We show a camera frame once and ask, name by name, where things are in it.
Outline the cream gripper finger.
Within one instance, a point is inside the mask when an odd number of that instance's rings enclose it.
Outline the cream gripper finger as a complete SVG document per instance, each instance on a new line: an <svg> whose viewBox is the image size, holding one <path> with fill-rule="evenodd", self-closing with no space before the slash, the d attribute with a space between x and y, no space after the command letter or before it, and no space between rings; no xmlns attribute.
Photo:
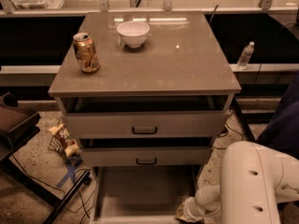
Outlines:
<svg viewBox="0 0 299 224"><path fill-rule="evenodd" d="M185 216L184 216L184 213L183 213L183 208L184 208L184 204L182 203L178 207L177 212L176 212L176 218L179 219L179 220L182 220L182 221L185 220Z"/></svg>

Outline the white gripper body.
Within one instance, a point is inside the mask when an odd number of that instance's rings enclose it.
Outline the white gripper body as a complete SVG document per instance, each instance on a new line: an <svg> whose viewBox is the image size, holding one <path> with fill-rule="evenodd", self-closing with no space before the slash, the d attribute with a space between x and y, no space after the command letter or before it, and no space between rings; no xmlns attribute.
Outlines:
<svg viewBox="0 0 299 224"><path fill-rule="evenodd" d="M204 218L204 209L201 208L193 197L187 198L182 204L182 215L187 222L195 223Z"/></svg>

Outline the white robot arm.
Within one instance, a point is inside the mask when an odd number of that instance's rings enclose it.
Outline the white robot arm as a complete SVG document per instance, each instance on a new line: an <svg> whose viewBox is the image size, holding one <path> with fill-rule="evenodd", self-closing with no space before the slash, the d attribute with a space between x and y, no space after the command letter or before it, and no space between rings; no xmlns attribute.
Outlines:
<svg viewBox="0 0 299 224"><path fill-rule="evenodd" d="M195 223L221 215L221 224L281 224L279 203L299 200L299 160L248 141L228 146L220 183L186 199L177 218Z"/></svg>

